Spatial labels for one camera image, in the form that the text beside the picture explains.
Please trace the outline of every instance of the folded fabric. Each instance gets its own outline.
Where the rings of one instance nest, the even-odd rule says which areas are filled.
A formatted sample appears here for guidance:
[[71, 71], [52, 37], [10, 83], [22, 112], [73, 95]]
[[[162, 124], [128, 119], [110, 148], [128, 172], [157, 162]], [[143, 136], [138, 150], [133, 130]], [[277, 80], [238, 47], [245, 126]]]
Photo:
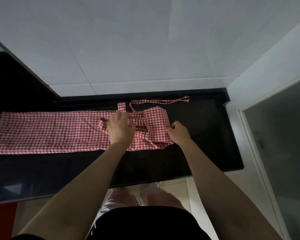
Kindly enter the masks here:
[[[171, 104], [176, 100], [134, 100], [129, 123], [136, 125], [128, 151], [163, 149], [173, 144], [166, 128], [170, 125], [165, 109], [154, 107], [135, 111], [133, 104]], [[125, 103], [118, 103], [125, 112]], [[3, 112], [0, 115], [0, 154], [44, 154], [106, 150], [110, 146], [106, 121], [116, 111]]]

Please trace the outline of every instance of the gingham fabric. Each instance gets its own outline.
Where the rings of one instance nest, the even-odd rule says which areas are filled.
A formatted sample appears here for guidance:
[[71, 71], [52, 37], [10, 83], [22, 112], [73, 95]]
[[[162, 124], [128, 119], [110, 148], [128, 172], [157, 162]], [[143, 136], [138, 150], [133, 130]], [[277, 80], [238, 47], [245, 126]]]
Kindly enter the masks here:
[[[134, 100], [129, 123], [136, 125], [128, 151], [163, 149], [173, 144], [166, 128], [170, 125], [165, 109], [154, 107], [135, 111], [133, 104], [170, 104], [178, 100]], [[125, 103], [118, 104], [125, 112]], [[115, 111], [3, 112], [0, 115], [0, 154], [44, 154], [106, 150], [110, 145], [106, 121]]]

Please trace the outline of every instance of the glossy black surface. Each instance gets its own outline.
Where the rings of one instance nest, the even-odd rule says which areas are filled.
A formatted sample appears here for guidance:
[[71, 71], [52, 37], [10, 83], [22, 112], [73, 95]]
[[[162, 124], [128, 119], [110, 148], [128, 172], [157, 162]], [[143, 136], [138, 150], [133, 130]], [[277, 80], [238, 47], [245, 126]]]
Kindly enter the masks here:
[[[190, 102], [160, 105], [167, 110], [170, 122], [179, 120], [184, 124], [192, 139], [221, 170], [242, 169], [243, 163], [223, 106], [227, 94], [221, 89], [70, 97], [62, 100], [54, 98], [59, 101], [42, 110], [116, 110], [118, 102], [126, 102], [128, 108], [128, 102], [132, 99], [176, 99], [186, 95], [191, 96]], [[157, 104], [139, 104], [134, 108], [143, 110], [155, 106]], [[21, 111], [33, 109], [32, 105], [29, 105]], [[53, 195], [102, 153], [103, 151], [99, 150], [42, 155], [0, 155], [0, 202]], [[190, 175], [181, 149], [174, 144], [163, 150], [126, 152], [116, 168], [110, 188]]]

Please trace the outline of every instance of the apron strap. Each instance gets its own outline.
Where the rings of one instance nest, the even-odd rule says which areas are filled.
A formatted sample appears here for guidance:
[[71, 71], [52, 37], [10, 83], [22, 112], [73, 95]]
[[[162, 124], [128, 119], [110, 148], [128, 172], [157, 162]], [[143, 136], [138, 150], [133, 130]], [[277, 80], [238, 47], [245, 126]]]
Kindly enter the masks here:
[[129, 106], [131, 108], [131, 110], [133, 112], [136, 112], [135, 109], [132, 107], [132, 104], [144, 104], [144, 103], [153, 103], [153, 104], [172, 104], [172, 103], [175, 103], [175, 102], [178, 102], [178, 101], [184, 101], [184, 102], [188, 102], [190, 101], [190, 99], [187, 99], [189, 98], [189, 96], [185, 96], [185, 97], [182, 97], [180, 99], [175, 99], [175, 100], [157, 100], [157, 99], [154, 99], [154, 100], [147, 100], [147, 99], [143, 99], [143, 100], [132, 100], [130, 103], [129, 103]]
[[126, 103], [118, 103], [118, 111], [126, 112]]

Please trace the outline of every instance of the glass panel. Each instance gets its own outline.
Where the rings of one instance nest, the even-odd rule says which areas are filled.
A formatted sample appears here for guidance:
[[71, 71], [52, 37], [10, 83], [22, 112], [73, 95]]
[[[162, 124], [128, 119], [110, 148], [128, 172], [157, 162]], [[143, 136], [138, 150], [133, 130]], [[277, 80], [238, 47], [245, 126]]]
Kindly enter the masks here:
[[247, 109], [291, 239], [300, 239], [300, 82]]

